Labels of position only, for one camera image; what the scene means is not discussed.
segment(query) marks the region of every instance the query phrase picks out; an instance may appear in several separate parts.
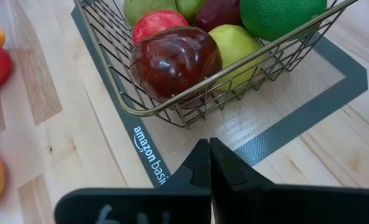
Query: butcher block countertop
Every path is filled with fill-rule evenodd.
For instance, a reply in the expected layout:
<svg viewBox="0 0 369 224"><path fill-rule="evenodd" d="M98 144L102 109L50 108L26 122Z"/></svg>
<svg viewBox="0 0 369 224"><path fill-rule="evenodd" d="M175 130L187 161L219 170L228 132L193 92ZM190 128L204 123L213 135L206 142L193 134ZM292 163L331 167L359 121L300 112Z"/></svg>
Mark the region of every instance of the butcher block countertop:
<svg viewBox="0 0 369 224"><path fill-rule="evenodd" d="M356 5L327 37L367 68L369 84L369 0ZM70 15L74 7L73 0L0 0L14 61L0 88L2 224L53 223L61 196L82 187L152 187ZM277 183L369 187L369 90L255 169Z"/></svg>

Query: baking mat border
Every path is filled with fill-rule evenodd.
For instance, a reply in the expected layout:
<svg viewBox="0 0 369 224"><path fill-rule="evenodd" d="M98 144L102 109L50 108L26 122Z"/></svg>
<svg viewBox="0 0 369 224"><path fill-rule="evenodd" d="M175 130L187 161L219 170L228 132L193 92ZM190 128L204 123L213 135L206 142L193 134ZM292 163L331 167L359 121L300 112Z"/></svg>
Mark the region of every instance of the baking mat border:
<svg viewBox="0 0 369 224"><path fill-rule="evenodd" d="M93 62L100 73L100 77L110 94L115 108L122 119L133 145L135 147L137 145L135 129L139 130L138 128L140 128L144 137L147 139L155 159L152 162L149 162L148 156L145 155L145 153L140 152L139 150L136 151L152 184L155 187L161 186L163 181L157 178L157 175L154 173L154 169L152 168L152 164L156 161L160 161L159 167L162 169L162 173L166 178L168 178L170 176L170 172L163 158L159 154L159 151L157 150L154 141L151 139L142 119L130 115L121 109L77 7L74 8L71 15L93 59ZM321 38L319 44L315 46L314 50L341 71L345 75L345 78L265 130L263 133L236 149L235 152L247 164L251 166L255 165L257 162L269 156L289 141L292 141L294 138L313 127L313 125L317 124L337 109L340 109L342 106L367 91L367 70L356 60L351 58L351 56L347 55L343 50L325 37ZM120 80L117 79L117 81L119 87L123 88Z"/></svg>

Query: gold wire basket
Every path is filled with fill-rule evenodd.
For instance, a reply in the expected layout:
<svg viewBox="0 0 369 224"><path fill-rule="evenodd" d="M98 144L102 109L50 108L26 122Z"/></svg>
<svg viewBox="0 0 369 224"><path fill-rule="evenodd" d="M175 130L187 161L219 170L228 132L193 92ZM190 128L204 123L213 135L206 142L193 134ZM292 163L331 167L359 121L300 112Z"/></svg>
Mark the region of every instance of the gold wire basket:
<svg viewBox="0 0 369 224"><path fill-rule="evenodd" d="M264 45L263 48L181 94L172 96L164 103L147 96L146 92L134 82L129 71L133 47L131 28L121 13L121 4L117 4L116 0L75 0L75 3L85 21L97 56L101 59L108 82L112 86L114 95L111 97L116 97L122 109L129 114L140 117L157 116L168 123L188 128L196 120L205 119L212 111L224 110L228 102L234 99L240 101L248 90L259 90L264 82L275 81L283 71L290 72L295 69L344 10L356 1L358 0L345 0L341 3L338 3L338 0L332 1L322 15L274 42L259 40ZM244 68L248 62L258 57L263 57L264 60ZM221 77L239 68L241 73L235 77L218 86L210 87ZM234 79L251 69L254 69L252 78L239 85L233 84ZM228 90L216 91L221 85L229 85ZM194 93L200 94L190 101L181 103L188 96L194 96Z"/></svg>

